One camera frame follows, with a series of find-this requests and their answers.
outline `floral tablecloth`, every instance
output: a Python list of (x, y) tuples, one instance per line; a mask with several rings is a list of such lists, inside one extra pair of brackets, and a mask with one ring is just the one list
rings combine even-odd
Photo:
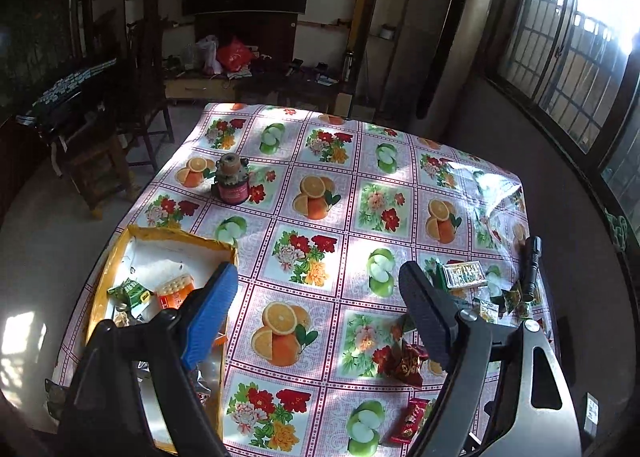
[[(215, 161), (250, 160), (250, 197), (212, 198)], [(239, 292), (229, 311), (224, 442), (237, 455), (348, 455), (352, 413), (379, 402), (377, 455), (409, 398), (435, 399), (445, 376), (428, 361), (421, 389), (378, 374), (402, 333), (398, 269), (417, 260), (479, 260), (502, 283), (518, 274), (528, 236), (518, 177), (471, 154), (373, 124), (298, 109), (209, 104), (191, 135), (118, 225), (182, 228), (235, 243)], [(96, 263), (52, 379), (68, 385), (100, 269)], [(459, 293), (471, 301), (476, 290)], [(542, 283), (533, 308), (552, 338)], [(515, 313), (501, 323), (517, 325)], [(419, 342), (415, 332), (405, 335)], [(498, 367), (480, 407), (494, 397)], [(479, 408), (472, 430), (484, 432)]]

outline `open box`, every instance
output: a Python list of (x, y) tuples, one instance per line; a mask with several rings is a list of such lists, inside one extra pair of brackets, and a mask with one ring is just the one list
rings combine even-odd
[[(222, 262), (238, 265), (235, 247), (216, 240), (203, 239), (190, 233), (171, 228), (141, 228), (129, 225), (116, 241), (104, 265), (95, 292), (86, 333), (91, 338), (98, 322), (113, 319), (115, 300), (107, 290), (120, 285), (127, 278), (138, 281), (150, 291), (172, 278), (185, 273), (194, 279), (194, 287), (204, 287)], [(143, 311), (145, 321), (151, 320), (160, 310), (156, 298)], [(226, 325), (221, 326), (224, 334)], [(215, 343), (209, 356), (199, 365), (202, 377), (211, 389), (211, 396), (204, 408), (211, 426), (222, 438), (222, 383), (224, 378), (226, 344)], [(159, 449), (176, 453), (156, 399), (151, 379), (140, 383), (140, 394), (146, 420), (154, 442)]]

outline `floor standing air conditioner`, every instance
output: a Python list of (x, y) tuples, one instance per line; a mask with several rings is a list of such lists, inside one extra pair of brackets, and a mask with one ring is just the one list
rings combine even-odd
[(407, 130), (438, 140), (468, 78), (491, 0), (450, 0), (438, 47)]

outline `red plastic bag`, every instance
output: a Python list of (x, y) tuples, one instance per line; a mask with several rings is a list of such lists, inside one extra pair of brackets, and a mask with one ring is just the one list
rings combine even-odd
[(254, 54), (245, 44), (234, 37), (231, 44), (218, 49), (216, 58), (226, 70), (238, 72), (244, 64), (251, 62)]

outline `white plastic bag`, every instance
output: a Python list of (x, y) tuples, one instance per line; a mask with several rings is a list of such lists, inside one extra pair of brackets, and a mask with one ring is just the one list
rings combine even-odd
[(202, 51), (204, 57), (204, 73), (208, 76), (222, 73), (222, 65), (216, 60), (218, 39), (213, 34), (208, 34), (196, 42), (196, 46)]

